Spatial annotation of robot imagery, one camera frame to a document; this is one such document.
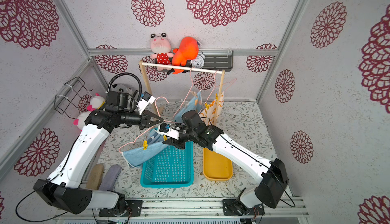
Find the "blue spotted towel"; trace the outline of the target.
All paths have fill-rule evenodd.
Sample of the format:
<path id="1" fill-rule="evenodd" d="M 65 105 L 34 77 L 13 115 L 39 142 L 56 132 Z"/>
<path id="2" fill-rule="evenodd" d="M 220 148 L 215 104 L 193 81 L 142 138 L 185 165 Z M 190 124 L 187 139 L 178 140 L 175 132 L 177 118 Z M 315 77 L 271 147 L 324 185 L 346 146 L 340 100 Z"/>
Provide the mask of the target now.
<path id="1" fill-rule="evenodd" d="M 178 123 L 183 123 L 182 115 L 188 111 L 195 110 L 197 113 L 202 111 L 202 92 L 199 90 L 197 93 L 191 92 L 193 98 L 184 103 L 184 105 L 178 110 L 178 112 L 174 115 L 174 121 Z"/>

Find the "light blue towel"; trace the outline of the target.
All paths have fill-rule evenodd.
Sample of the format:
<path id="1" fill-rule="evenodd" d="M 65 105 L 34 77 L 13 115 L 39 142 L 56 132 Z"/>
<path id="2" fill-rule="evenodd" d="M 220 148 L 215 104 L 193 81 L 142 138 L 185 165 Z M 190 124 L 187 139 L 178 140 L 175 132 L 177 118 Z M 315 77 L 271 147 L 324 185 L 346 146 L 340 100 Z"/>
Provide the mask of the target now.
<path id="1" fill-rule="evenodd" d="M 122 153 L 122 156 L 128 163 L 129 167 L 140 168 L 143 163 L 147 162 L 168 147 L 168 145 L 163 144 L 163 141 L 163 135 L 158 134 L 156 129 L 152 129 L 149 132 L 148 139 L 146 140 L 146 149 L 142 146 L 127 150 Z"/>

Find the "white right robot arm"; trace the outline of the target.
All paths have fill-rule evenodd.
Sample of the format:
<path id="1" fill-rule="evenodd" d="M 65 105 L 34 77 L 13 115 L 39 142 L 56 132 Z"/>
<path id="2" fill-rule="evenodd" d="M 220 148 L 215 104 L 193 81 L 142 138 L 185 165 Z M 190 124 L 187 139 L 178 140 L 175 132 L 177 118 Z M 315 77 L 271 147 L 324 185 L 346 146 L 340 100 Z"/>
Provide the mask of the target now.
<path id="1" fill-rule="evenodd" d="M 164 144 L 185 149 L 186 142 L 197 143 L 228 158 L 256 181 L 256 185 L 243 189 L 233 202 L 236 212 L 246 214 L 260 204 L 273 209 L 277 207 L 289 181 L 284 162 L 256 155 L 235 142 L 221 128 L 207 125 L 194 110 L 184 113 L 182 120 L 183 126 L 173 127 L 167 123 L 158 126 L 157 133 L 167 137 Z"/>

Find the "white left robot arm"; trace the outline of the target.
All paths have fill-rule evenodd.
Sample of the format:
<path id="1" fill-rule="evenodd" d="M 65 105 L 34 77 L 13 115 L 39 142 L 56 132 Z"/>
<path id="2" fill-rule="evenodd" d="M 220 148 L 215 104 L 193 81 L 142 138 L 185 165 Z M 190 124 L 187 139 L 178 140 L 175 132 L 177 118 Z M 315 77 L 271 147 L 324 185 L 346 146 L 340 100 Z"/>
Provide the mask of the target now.
<path id="1" fill-rule="evenodd" d="M 123 194 L 111 190 L 91 190 L 80 187 L 83 175 L 101 144 L 120 125 L 137 125 L 140 130 L 163 122 L 158 115 L 146 110 L 155 97 L 148 92 L 138 96 L 137 108 L 126 109 L 129 94 L 110 91 L 101 109 L 91 111 L 71 150 L 47 179 L 39 179 L 34 191 L 50 206 L 72 214 L 86 209 L 108 209 L 121 215 L 127 209 Z"/>

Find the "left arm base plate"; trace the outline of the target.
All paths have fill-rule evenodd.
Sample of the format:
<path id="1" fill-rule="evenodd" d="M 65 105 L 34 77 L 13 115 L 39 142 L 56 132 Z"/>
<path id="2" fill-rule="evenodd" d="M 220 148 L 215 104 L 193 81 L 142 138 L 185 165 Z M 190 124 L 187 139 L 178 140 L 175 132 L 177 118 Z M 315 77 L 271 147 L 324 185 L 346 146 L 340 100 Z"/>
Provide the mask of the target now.
<path id="1" fill-rule="evenodd" d="M 113 209 L 103 208 L 99 217 L 139 217 L 142 210 L 142 200 L 123 200 Z"/>

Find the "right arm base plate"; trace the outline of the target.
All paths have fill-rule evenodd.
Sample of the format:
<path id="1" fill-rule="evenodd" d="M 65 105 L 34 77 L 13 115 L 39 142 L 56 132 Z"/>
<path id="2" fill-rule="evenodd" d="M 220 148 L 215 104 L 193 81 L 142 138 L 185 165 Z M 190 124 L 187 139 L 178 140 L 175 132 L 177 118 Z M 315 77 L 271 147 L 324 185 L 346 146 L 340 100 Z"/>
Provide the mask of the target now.
<path id="1" fill-rule="evenodd" d="M 222 209 L 224 216 L 244 216 L 244 215 L 264 215 L 264 205 L 259 204 L 253 208 L 248 208 L 245 205 L 239 203 L 236 199 L 223 199 Z"/>

